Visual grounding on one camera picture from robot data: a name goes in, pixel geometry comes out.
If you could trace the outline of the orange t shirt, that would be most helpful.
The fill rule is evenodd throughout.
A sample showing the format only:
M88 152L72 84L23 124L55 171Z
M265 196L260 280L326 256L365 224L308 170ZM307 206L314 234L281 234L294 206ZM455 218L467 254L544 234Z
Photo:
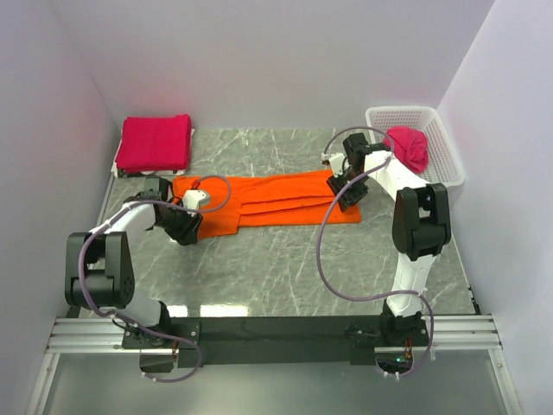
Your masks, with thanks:
M182 197L195 188L211 196L203 214L199 239L234 235L243 227L319 225L334 200L327 185L326 170L267 177L231 176L201 181L198 176L173 180L175 195Z

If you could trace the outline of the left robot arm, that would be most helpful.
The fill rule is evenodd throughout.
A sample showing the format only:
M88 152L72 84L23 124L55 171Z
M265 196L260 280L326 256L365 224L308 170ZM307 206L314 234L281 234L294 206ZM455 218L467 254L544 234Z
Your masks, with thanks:
M103 225L70 234L64 287L68 305L89 309L83 291L88 289L101 313L171 335L167 305L136 288L130 243L155 227L181 246L196 243L203 220L199 210L209 201L210 195L197 188L178 196L175 185L154 176Z

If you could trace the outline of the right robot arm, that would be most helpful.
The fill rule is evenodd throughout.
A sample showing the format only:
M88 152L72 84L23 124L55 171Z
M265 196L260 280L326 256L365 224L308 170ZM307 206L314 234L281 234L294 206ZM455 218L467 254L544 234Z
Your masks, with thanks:
M346 212L367 195L373 179L394 201L391 237L397 267L391 292L381 295L383 311L378 336L388 342L424 335L423 293L429 272L451 240L448 189L430 183L396 156L397 140L389 133L369 143L364 133L346 129L343 152L324 150L321 161L331 169L327 185L334 194L331 208Z

